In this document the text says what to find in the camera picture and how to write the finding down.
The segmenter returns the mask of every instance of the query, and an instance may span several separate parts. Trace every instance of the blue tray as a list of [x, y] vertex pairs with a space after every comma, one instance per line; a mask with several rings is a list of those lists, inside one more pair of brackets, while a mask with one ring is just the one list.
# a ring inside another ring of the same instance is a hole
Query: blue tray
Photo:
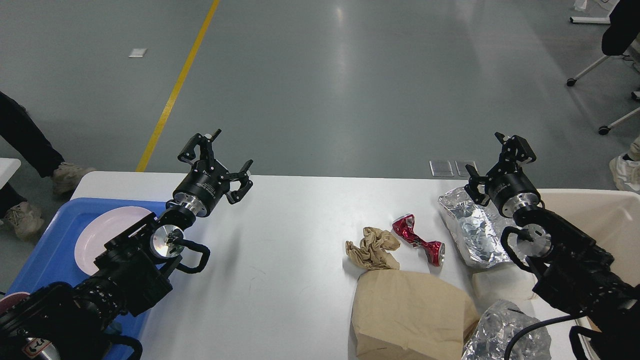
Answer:
[[[122, 206], [140, 206], [156, 214], [164, 211], [163, 202], [115, 199], [79, 198], [62, 205], [51, 224], [42, 235], [38, 245], [20, 270], [7, 293], [26, 291], [33, 293], [54, 281], [64, 281], [75, 286], [88, 276], [78, 268], [74, 259], [76, 240], [84, 228], [95, 218], [109, 210]], [[133, 317], [118, 316], [124, 335], [137, 338], [147, 319], [147, 312]], [[105, 360], [123, 360], [131, 349], [115, 345]]]

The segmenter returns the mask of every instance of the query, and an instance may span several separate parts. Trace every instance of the beige bin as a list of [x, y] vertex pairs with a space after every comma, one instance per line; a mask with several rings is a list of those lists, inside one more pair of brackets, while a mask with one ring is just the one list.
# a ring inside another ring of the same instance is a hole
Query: beige bin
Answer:
[[541, 189], [545, 207], [567, 219], [610, 252], [611, 270], [640, 283], [640, 195], [617, 190]]

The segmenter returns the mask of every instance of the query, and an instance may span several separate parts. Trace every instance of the silver flange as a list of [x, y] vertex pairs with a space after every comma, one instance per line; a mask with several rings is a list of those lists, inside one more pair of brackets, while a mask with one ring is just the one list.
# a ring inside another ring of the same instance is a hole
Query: silver flange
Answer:
[[516, 242], [518, 250], [532, 258], [544, 258], [551, 252], [551, 235], [538, 224], [529, 224], [522, 229], [529, 232], [532, 241], [520, 239]]
[[197, 217], [203, 217], [207, 214], [207, 209], [205, 209], [202, 201], [193, 195], [189, 195], [186, 193], [176, 193], [173, 196], [173, 201], [186, 208], [190, 212], [192, 212]]
[[540, 198], [534, 193], [519, 193], [514, 197], [507, 200], [502, 206], [502, 214], [505, 217], [512, 218], [513, 214], [525, 206], [537, 206], [540, 203]]
[[175, 225], [164, 225], [158, 228], [151, 237], [151, 250], [154, 255], [161, 259], [175, 258], [180, 255], [182, 249], [181, 245], [173, 243], [173, 239], [182, 239], [182, 230]]

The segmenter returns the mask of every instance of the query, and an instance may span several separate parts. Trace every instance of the yellow floor line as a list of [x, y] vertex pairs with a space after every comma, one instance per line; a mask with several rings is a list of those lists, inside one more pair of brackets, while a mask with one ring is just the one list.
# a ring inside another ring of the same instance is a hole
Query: yellow floor line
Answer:
[[171, 95], [169, 95], [169, 99], [166, 101], [164, 110], [162, 111], [162, 115], [160, 115], [160, 119], [156, 124], [156, 128], [154, 129], [154, 132], [151, 134], [149, 143], [147, 143], [145, 152], [142, 154], [142, 157], [140, 158], [140, 162], [136, 167], [136, 171], [138, 172], [145, 171], [145, 169], [147, 168], [149, 159], [151, 158], [151, 155], [153, 154], [154, 149], [156, 148], [156, 144], [158, 143], [160, 134], [162, 134], [164, 125], [166, 124], [167, 119], [169, 119], [169, 114], [171, 114], [171, 110], [173, 109], [175, 100], [178, 98], [178, 95], [180, 94], [180, 90], [182, 89], [184, 80], [187, 78], [187, 75], [189, 74], [189, 69], [191, 68], [191, 64], [193, 64], [193, 59], [195, 59], [196, 54], [198, 53], [198, 49], [200, 48], [202, 39], [204, 38], [204, 35], [207, 33], [207, 28], [211, 23], [211, 18], [213, 18], [213, 14], [216, 12], [216, 9], [218, 8], [219, 2], [220, 0], [214, 0], [213, 4], [211, 4], [211, 7], [209, 8], [209, 13], [207, 13], [207, 17], [204, 19], [204, 22], [200, 27], [200, 31], [198, 32], [198, 36], [196, 37], [196, 40], [193, 42], [193, 46], [191, 47], [189, 56], [187, 56], [187, 60], [184, 62], [184, 65], [182, 66], [180, 75], [178, 75], [178, 80], [175, 82], [175, 85], [173, 86], [173, 90], [171, 91]]

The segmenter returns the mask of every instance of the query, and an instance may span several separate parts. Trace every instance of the black pants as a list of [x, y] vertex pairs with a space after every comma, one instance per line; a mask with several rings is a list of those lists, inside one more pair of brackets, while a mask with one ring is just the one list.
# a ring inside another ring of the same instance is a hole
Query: black pants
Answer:
[[620, 0], [609, 20], [611, 25], [602, 35], [602, 53], [622, 55], [640, 33], [640, 1]]
[[[65, 161], [33, 123], [27, 111], [13, 99], [0, 92], [0, 136], [33, 166], [42, 177], [52, 176], [53, 171]], [[12, 206], [26, 201], [6, 184], [0, 189], [0, 217]]]

